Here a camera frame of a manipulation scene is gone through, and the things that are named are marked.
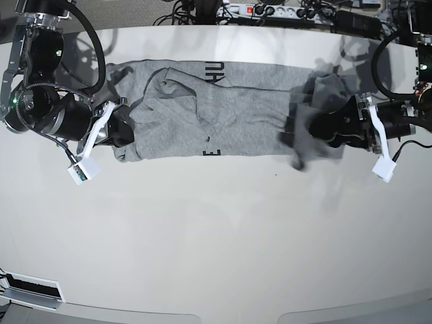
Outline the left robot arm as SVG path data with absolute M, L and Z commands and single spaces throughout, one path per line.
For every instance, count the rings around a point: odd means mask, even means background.
M 317 115 L 308 130 L 331 147 L 364 149 L 394 162 L 389 140 L 411 136 L 417 128 L 431 131 L 431 2 L 396 1 L 388 16 L 394 27 L 371 56 L 376 93 L 356 94 L 343 107 Z M 385 52 L 396 47 L 412 51 L 407 66 L 394 59 L 388 64 L 394 76 L 408 77 L 399 86 L 381 72 Z

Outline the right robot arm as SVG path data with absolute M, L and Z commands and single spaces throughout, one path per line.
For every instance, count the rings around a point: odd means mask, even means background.
M 103 48 L 88 18 L 75 1 L 18 1 L 9 64 L 1 81 L 1 121 L 16 134 L 32 131 L 65 153 L 69 141 L 83 145 L 95 132 L 94 145 L 121 148 L 134 141 L 132 128 L 95 97 L 106 81 Z M 97 62 L 97 80 L 73 89 L 56 81 L 64 68 L 64 37 L 59 23 L 74 16 L 90 38 Z

